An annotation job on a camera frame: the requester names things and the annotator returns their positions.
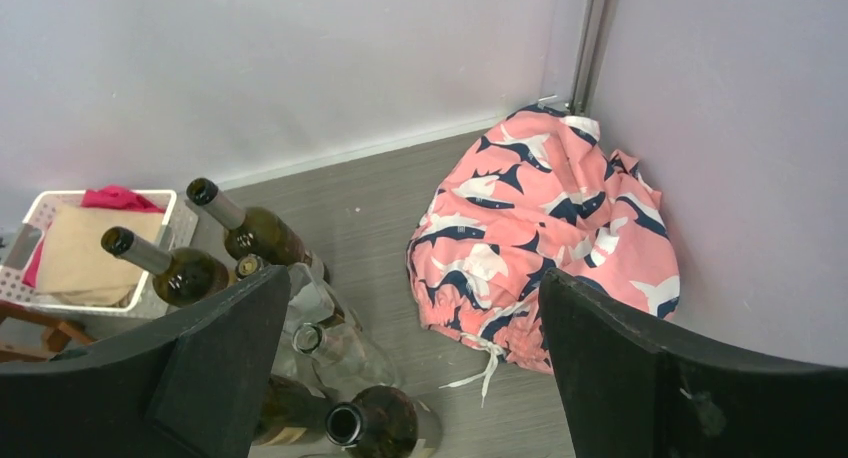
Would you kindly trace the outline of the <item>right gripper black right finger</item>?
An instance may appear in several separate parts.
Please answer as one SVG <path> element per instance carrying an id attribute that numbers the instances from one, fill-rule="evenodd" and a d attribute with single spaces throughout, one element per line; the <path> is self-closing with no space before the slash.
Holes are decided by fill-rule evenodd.
<path id="1" fill-rule="evenodd" d="M 579 457 L 843 457 L 847 372 L 694 333 L 548 271 L 539 305 Z"/>

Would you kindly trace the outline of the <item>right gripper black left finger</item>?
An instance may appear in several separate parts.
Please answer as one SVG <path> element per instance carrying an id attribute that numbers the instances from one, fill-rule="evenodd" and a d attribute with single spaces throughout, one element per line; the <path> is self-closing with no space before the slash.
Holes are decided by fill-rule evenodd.
<path id="1" fill-rule="evenodd" d="M 42 363 L 1 367 L 5 457 L 244 457 L 290 294 L 271 266 Z"/>

